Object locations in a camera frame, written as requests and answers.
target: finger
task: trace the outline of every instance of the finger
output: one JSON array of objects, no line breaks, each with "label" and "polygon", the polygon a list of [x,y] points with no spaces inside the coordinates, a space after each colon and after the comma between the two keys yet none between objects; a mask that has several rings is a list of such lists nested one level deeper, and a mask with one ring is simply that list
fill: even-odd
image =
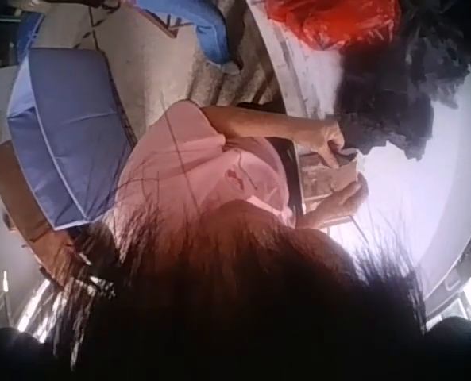
[{"label": "finger", "polygon": [[363,192],[363,195],[367,198],[369,196],[369,187],[367,180],[361,173],[359,173],[357,175],[357,181],[361,184],[360,192]]},{"label": "finger", "polygon": [[364,176],[359,175],[359,180],[357,181],[360,185],[359,190],[348,200],[346,200],[344,207],[347,209],[347,212],[355,214],[362,204],[368,199],[369,189],[368,184],[365,181]]},{"label": "finger", "polygon": [[346,187],[336,192],[337,197],[339,197],[339,203],[342,205],[346,204],[360,189],[361,184],[357,181],[348,184]]},{"label": "finger", "polygon": [[325,164],[327,164],[331,168],[339,168],[339,163],[338,160],[336,159],[336,156],[332,153],[330,148],[325,147],[323,148],[318,154],[322,157],[323,161],[325,161]]},{"label": "finger", "polygon": [[334,146],[334,150],[336,152],[340,151],[345,146],[345,137],[343,136],[338,123],[334,123],[329,127],[327,141],[331,146]]},{"label": "finger", "polygon": [[345,202],[343,207],[346,208],[347,213],[355,214],[367,199],[367,194],[364,189],[361,188],[353,197]]}]

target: floor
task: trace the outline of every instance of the floor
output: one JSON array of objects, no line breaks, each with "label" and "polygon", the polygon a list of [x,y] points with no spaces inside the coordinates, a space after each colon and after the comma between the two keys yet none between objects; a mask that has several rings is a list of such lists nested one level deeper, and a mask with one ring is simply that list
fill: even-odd
[{"label": "floor", "polygon": [[[224,75],[199,51],[195,29],[186,26],[171,39],[135,9],[123,6],[107,16],[94,10],[98,46],[106,53],[122,105],[137,135],[173,102],[189,98],[201,106],[267,102],[279,94],[264,43],[245,2],[221,0],[230,45],[243,62],[240,75]],[[37,47],[95,48],[87,7],[51,5]]]}]

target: woman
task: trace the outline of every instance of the woman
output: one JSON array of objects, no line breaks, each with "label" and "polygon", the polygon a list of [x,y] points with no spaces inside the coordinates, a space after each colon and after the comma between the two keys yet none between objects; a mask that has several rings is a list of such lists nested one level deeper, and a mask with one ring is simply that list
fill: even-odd
[{"label": "woman", "polygon": [[344,144],[335,122],[177,102],[142,137],[122,172],[116,229],[142,205],[155,206],[173,233],[199,218],[225,225],[239,212],[247,223],[317,229],[336,214],[354,213],[365,200],[368,189],[360,176],[295,221],[283,164],[266,137],[311,148],[331,167],[338,166],[332,150]]},{"label": "woman", "polygon": [[471,325],[447,319],[425,333],[415,276],[394,262],[405,258],[399,246],[356,261],[312,229],[361,204],[362,178],[298,229],[264,137],[305,144],[333,166],[331,147],[342,146],[331,122],[172,105],[123,170],[117,244],[96,238],[106,242],[104,285],[92,294],[71,283],[45,345],[0,330],[0,376],[415,379],[471,370]]}]

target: seat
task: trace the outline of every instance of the seat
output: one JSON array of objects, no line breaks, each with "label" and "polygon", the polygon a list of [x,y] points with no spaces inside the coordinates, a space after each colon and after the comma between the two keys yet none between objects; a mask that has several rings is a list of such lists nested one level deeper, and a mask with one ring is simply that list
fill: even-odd
[{"label": "seat", "polygon": [[7,119],[21,171],[54,230],[111,208],[134,141],[101,52],[30,49]]}]

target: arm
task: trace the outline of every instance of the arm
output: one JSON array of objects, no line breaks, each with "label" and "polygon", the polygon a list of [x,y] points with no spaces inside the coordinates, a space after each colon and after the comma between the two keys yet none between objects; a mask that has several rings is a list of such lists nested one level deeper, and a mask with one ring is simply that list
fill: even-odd
[{"label": "arm", "polygon": [[233,106],[202,108],[212,127],[226,138],[280,137],[317,152],[329,165],[338,167],[332,150],[338,151],[345,139],[335,121],[265,113]]},{"label": "arm", "polygon": [[327,216],[322,209],[315,209],[303,216],[297,216],[295,227],[297,229],[321,229],[323,223],[327,220]]},{"label": "arm", "polygon": [[296,140],[300,131],[319,129],[320,121],[266,113],[234,106],[207,106],[203,113],[212,127],[227,138],[281,137]]}]

